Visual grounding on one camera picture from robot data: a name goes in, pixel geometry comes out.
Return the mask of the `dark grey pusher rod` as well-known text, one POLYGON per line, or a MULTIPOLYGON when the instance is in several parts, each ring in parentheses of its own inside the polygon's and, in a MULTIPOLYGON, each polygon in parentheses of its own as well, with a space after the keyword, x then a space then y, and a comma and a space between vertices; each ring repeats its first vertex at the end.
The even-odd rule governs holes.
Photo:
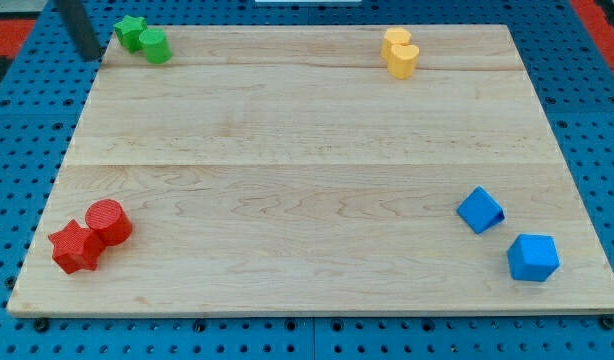
POLYGON ((76 50, 85 62, 99 60, 104 53, 81 0, 54 0, 76 50))

